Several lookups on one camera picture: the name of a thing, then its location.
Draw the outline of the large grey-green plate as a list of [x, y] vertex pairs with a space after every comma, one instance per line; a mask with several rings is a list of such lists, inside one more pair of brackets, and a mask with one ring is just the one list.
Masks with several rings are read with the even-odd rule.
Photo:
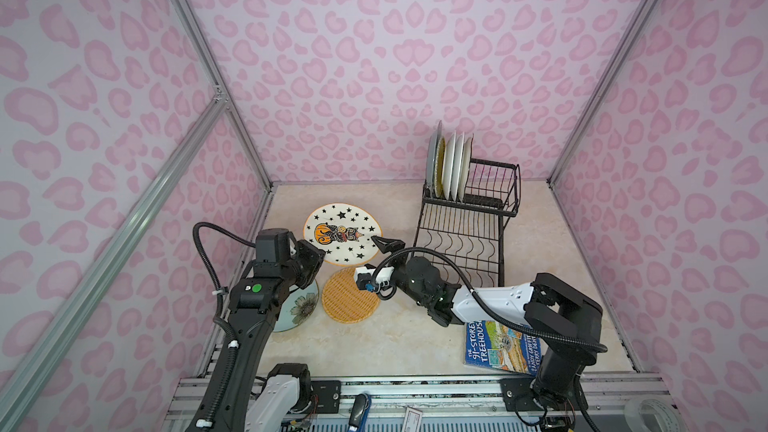
[[432, 196], [435, 193], [436, 160], [440, 139], [442, 138], [442, 121], [439, 121], [434, 128], [428, 144], [427, 162], [426, 162], [426, 187], [428, 194]]

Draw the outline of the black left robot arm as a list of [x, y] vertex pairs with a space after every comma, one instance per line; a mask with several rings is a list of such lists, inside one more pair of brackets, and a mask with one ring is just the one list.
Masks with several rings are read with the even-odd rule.
[[[238, 282], [222, 285], [202, 244], [200, 231], [208, 228], [254, 250]], [[249, 400], [258, 364], [274, 331], [283, 304], [295, 289], [315, 280], [326, 252], [298, 240], [284, 228], [266, 229], [253, 242], [210, 222], [193, 226], [192, 237], [214, 284], [216, 310], [212, 322], [224, 334], [213, 375], [189, 431], [246, 431]]]

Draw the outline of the black wire dish rack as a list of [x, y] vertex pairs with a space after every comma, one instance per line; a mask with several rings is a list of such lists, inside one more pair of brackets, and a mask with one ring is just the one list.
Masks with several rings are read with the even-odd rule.
[[446, 255], [476, 287], [504, 286], [504, 231], [520, 206], [520, 166], [473, 158], [463, 192], [456, 202], [423, 187], [414, 245]]

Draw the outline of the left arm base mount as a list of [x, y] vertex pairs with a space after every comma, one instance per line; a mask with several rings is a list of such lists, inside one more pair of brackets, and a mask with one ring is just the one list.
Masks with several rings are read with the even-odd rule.
[[289, 410], [290, 415], [336, 414], [340, 409], [341, 382], [339, 380], [315, 380], [311, 384], [301, 382], [299, 399]]

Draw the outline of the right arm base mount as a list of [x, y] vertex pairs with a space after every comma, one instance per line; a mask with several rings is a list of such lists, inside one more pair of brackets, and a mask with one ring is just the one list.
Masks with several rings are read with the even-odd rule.
[[505, 378], [500, 380], [501, 395], [508, 412], [543, 414], [574, 409], [579, 413], [575, 384], [580, 379], [577, 375], [567, 382], [543, 384], [535, 378]]

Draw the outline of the yellow-green woven plate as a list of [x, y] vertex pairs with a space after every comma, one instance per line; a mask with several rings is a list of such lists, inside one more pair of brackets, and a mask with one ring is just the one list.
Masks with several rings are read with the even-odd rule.
[[445, 187], [443, 185], [445, 147], [446, 147], [445, 139], [441, 137], [437, 143], [435, 167], [434, 167], [434, 196], [437, 199], [445, 198]]

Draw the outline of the white plate orange sun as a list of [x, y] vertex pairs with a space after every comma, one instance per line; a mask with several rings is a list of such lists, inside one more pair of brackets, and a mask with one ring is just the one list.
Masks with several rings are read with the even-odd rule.
[[458, 200], [458, 188], [459, 188], [459, 176], [463, 163], [463, 149], [465, 142], [465, 134], [458, 133], [454, 141], [454, 153], [452, 159], [452, 171], [450, 182], [450, 198], [452, 201]]

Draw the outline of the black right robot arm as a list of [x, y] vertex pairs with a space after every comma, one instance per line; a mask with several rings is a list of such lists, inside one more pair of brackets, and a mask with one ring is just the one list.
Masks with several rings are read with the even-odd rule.
[[382, 300], [402, 292], [442, 327], [495, 321], [542, 340], [547, 349], [530, 385], [533, 399], [543, 408], [571, 400], [587, 411], [581, 375], [608, 350], [601, 342], [603, 308], [596, 301], [545, 272], [522, 285], [476, 287], [443, 252], [379, 236], [373, 242], [385, 257], [356, 268], [359, 290]]

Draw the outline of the star pattern cat plate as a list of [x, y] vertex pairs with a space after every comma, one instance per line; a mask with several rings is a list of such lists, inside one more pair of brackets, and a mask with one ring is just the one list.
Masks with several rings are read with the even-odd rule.
[[381, 236], [382, 228], [360, 207], [330, 203], [309, 214], [302, 232], [304, 240], [325, 252], [325, 262], [350, 267], [365, 264], [378, 254], [372, 237]]

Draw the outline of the orange woven plate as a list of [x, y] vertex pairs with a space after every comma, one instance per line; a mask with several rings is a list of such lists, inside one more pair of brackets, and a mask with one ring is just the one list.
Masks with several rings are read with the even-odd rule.
[[326, 314], [342, 324], [354, 324], [371, 317], [380, 305], [377, 295], [361, 291], [355, 283], [355, 268], [344, 268], [326, 282], [321, 302]]

